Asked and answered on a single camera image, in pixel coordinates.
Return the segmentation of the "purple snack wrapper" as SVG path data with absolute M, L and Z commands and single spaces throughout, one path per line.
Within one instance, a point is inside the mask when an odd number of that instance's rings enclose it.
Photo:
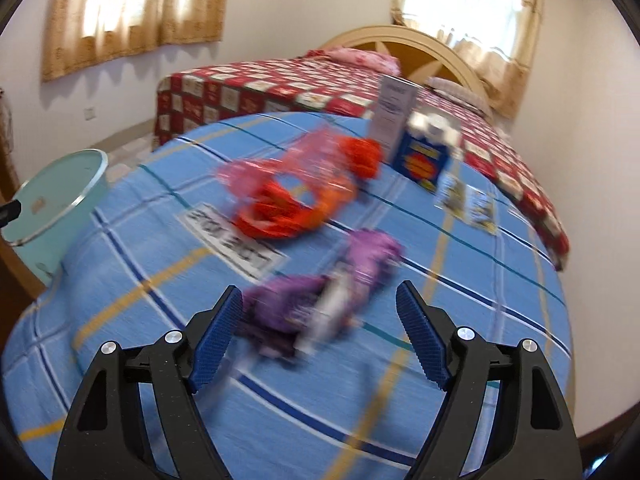
M 238 334 L 267 356 L 312 356 L 347 330 L 404 255 L 383 231 L 351 232 L 344 254 L 322 275 L 276 276 L 242 293 Z

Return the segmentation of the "red plastic bag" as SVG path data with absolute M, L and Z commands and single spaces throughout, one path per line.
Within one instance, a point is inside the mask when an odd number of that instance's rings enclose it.
M 287 240 L 315 231 L 343 206 L 352 202 L 358 184 L 378 177 L 382 164 L 380 146 L 371 139 L 340 136 L 340 150 L 345 156 L 354 192 L 310 190 L 298 179 L 281 174 L 269 179 L 242 204 L 233 216 L 234 226 L 255 240 Z

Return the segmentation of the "pink transparent plastic bag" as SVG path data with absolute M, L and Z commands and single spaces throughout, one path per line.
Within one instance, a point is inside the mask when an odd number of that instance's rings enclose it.
M 225 162 L 216 178 L 236 198 L 249 198 L 269 179 L 281 174 L 302 181 L 307 188 L 321 191 L 354 192 L 346 159 L 340 150 L 340 136 L 329 127 L 307 132 L 277 158 L 242 158 Z

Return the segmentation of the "light blue trash bin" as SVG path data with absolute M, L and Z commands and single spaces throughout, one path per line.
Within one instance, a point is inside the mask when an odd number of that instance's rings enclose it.
M 26 268 L 50 285 L 76 236 L 108 191 L 108 156 L 96 148 L 67 154 L 22 184 L 17 217 L 1 235 Z

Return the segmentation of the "blue plaid bed sheet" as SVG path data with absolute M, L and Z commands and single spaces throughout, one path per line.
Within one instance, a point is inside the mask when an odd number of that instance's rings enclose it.
M 536 341 L 567 385 L 572 335 L 559 275 L 533 227 L 464 162 L 447 177 L 494 208 L 491 228 L 454 218 L 384 166 L 318 230 L 265 243 L 233 229 L 216 169 L 277 158 L 322 125 L 286 113 L 199 128 L 111 187 L 2 354 L 10 422 L 42 472 L 53 470 L 101 344 L 152 344 L 230 285 L 248 319 L 196 403 L 237 479 L 405 475 L 444 395 L 397 316 L 403 281 L 487 340 Z

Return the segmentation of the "left window curtain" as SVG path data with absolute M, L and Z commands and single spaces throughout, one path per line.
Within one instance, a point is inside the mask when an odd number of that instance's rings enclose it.
M 50 0 L 41 80 L 166 44 L 221 40 L 227 0 Z

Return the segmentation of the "window curtain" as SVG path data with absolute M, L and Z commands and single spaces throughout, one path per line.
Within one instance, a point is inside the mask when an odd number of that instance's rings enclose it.
M 518 116 L 532 71 L 544 0 L 392 0 L 394 23 L 453 50 L 482 83 L 492 110 Z
M 221 40 L 227 0 L 50 0 L 41 80 L 166 44 Z

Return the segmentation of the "foil sachet packets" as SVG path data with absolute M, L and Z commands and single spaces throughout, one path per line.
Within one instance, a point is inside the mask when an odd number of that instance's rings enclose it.
M 439 178 L 435 204 L 474 229 L 497 234 L 495 199 L 451 172 L 445 172 Z

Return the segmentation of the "blue milk carton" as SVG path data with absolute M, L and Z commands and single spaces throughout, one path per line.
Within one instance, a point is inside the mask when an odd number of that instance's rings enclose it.
M 435 193 L 460 140 L 461 122 L 454 116 L 430 108 L 414 110 L 390 156 L 390 166 Z

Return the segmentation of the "red checkered bedspread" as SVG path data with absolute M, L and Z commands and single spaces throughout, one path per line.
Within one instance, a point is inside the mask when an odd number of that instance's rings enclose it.
M 156 88 L 154 144 L 233 117 L 271 112 L 315 112 L 367 118 L 382 76 L 367 67 L 324 58 L 276 58 L 183 70 Z M 555 267 L 566 267 L 570 241 L 542 188 L 510 140 L 480 110 L 434 84 L 418 94 L 460 122 L 458 152 L 533 225 Z

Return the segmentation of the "striped grey pillow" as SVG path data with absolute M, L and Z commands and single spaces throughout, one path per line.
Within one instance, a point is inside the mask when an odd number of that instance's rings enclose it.
M 457 82 L 439 77 L 430 77 L 425 81 L 425 87 L 442 98 L 465 107 L 467 110 L 474 110 L 477 115 L 485 119 L 492 117 L 488 102 L 476 92 L 463 87 Z

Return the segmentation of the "white tall carton box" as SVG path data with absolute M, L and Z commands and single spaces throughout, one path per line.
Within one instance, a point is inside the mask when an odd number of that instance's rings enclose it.
M 381 78 L 378 98 L 370 118 L 368 138 L 380 146 L 386 162 L 393 157 L 419 92 L 420 86 L 411 81 L 388 75 Z

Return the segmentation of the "cream wooden headboard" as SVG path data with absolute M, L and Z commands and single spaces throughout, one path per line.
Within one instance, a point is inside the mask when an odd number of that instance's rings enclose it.
M 322 44 L 375 51 L 397 58 L 400 74 L 415 84 L 426 84 L 430 77 L 448 79 L 473 91 L 488 102 L 485 85 L 460 55 L 437 39 L 400 25 L 371 25 L 342 32 Z

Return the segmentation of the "pink pillow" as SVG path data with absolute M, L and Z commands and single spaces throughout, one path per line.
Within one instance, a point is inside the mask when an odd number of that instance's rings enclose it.
M 387 53 L 338 46 L 329 49 L 309 50 L 305 56 L 306 58 L 323 58 L 335 63 L 367 68 L 387 76 L 397 77 L 401 74 L 398 58 Z

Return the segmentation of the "right window curtain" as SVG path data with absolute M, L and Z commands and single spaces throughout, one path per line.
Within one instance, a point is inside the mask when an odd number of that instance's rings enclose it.
M 482 83 L 492 110 L 518 116 L 532 71 L 544 0 L 392 0 L 394 23 L 453 50 Z

